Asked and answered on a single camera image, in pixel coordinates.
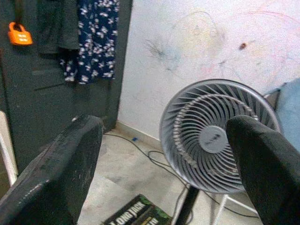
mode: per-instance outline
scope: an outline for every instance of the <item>padlock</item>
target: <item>padlock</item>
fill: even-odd
[[[11,22],[9,24],[9,32],[8,32],[8,37],[10,40],[10,43],[13,45],[31,45],[33,44],[31,35],[28,31],[25,30],[25,28],[21,25],[18,24],[17,26],[20,27],[21,31],[15,30],[15,22]]]

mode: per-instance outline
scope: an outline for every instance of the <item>scribbled wall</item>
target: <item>scribbled wall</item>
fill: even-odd
[[[300,76],[300,1],[134,0],[119,120],[158,138],[183,87],[210,78],[260,93]]]

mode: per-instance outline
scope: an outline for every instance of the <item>black wire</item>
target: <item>black wire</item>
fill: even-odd
[[[175,204],[175,211],[174,211],[174,214],[173,214],[173,217],[174,217],[174,216],[175,216],[175,212],[176,212],[177,207],[178,207],[179,199],[180,199],[181,196],[183,195],[184,190],[185,190],[186,188],[188,189],[188,187],[187,187],[187,184],[186,184],[185,182],[183,182],[183,181],[181,180],[180,177],[178,177],[176,174],[174,174],[173,172],[167,170],[165,167],[163,167],[163,166],[161,166],[161,165],[159,165],[159,164],[162,164],[162,165],[165,165],[165,166],[170,167],[169,165],[166,165],[166,164],[164,164],[164,163],[161,163],[161,162],[159,162],[159,161],[157,161],[157,160],[154,160],[154,159],[152,159],[152,158],[150,157],[150,152],[156,152],[156,153],[160,153],[160,154],[163,154],[163,153],[162,153],[162,152],[159,152],[159,151],[149,151],[148,154],[146,154],[145,152],[143,152],[143,151],[140,149],[139,146],[137,146],[134,142],[132,142],[131,140],[129,140],[129,139],[125,138],[125,137],[122,137],[122,136],[119,136],[119,135],[111,135],[111,134],[104,134],[104,135],[109,135],[109,136],[119,137],[119,138],[122,138],[122,139],[124,139],[124,140],[126,140],[126,141],[132,143],[132,144],[133,144],[133,145],[134,145],[134,146],[135,146],[135,147],[136,147],[136,148],[137,148],[144,156],[146,156],[152,163],[154,163],[155,165],[157,165],[157,166],[163,168],[163,169],[166,170],[167,172],[171,173],[173,176],[175,176],[175,177],[176,177],[176,178],[184,185],[184,188],[183,188],[183,190],[181,191],[180,195],[178,196],[177,201],[176,201],[176,204]],[[215,200],[215,199],[214,199],[213,197],[211,197],[209,194],[207,194],[206,192],[204,192],[204,193],[205,193],[211,200],[213,200],[215,203],[220,204],[217,200]],[[243,216],[243,217],[248,217],[248,218],[259,218],[259,217],[256,217],[256,216],[249,216],[249,215],[245,215],[245,214],[236,212],[236,211],[231,210],[230,208],[227,208],[227,207],[224,207],[224,208],[227,209],[227,210],[229,210],[230,212],[233,212],[233,213],[235,213],[235,214],[237,214],[237,215],[240,215],[240,216]]]

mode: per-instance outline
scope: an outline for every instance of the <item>fan stand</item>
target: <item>fan stand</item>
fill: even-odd
[[[188,216],[189,216],[190,212],[192,211],[192,208],[193,208],[194,203],[197,199],[199,191],[200,191],[199,189],[197,189],[193,186],[191,186],[188,189],[187,196],[185,197],[185,200],[183,202],[183,205],[181,207],[181,210],[180,210],[180,213],[178,215],[178,218],[177,218],[177,221],[176,221],[175,225],[184,225],[184,224],[187,223]],[[219,208],[219,211],[217,213],[217,216],[216,216],[214,222],[212,223],[213,225],[218,225],[220,217],[221,217],[222,212],[225,208],[225,204],[226,204],[227,200],[230,200],[230,201],[238,204],[239,206],[241,206],[241,207],[243,207],[243,208],[245,208],[245,209],[247,209],[251,212],[254,212],[254,213],[258,214],[255,209],[253,209],[253,208],[251,208],[251,207],[249,207],[249,206],[247,206],[247,205],[231,198],[229,195],[224,195],[223,198],[222,198],[222,202],[220,204],[220,208]]]

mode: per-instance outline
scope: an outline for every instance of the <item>navy blue dress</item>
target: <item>navy blue dress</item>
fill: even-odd
[[[78,0],[79,50],[65,50],[65,81],[113,79],[119,0]]]

